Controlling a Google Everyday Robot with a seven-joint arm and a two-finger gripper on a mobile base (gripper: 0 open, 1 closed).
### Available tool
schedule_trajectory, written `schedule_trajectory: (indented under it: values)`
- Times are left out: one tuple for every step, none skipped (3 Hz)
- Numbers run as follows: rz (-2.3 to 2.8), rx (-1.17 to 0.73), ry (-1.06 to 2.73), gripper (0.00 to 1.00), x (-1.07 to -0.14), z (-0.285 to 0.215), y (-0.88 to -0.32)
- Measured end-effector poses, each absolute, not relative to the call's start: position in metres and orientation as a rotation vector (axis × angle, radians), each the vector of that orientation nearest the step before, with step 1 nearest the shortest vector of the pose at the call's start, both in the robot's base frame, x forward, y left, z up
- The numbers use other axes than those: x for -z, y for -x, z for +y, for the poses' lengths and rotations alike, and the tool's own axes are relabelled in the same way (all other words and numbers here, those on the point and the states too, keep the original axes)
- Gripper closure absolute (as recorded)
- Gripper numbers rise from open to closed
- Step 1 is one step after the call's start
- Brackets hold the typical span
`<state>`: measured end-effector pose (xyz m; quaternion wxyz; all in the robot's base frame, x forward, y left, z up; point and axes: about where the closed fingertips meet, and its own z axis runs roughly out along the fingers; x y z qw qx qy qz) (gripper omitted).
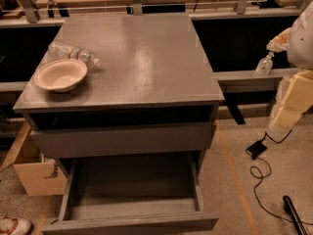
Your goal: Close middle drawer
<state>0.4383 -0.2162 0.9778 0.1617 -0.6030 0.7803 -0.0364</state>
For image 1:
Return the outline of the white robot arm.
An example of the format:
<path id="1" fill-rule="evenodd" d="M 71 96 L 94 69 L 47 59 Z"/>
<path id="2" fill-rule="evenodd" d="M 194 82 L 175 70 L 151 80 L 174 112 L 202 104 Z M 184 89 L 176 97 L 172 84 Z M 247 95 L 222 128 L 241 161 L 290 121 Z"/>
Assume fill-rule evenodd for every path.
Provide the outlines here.
<path id="1" fill-rule="evenodd" d="M 270 121 L 273 131 L 291 130 L 313 106 L 313 2 L 291 27 L 270 40 L 266 49 L 286 51 L 289 63 L 298 68 L 298 73 L 281 80 Z"/>

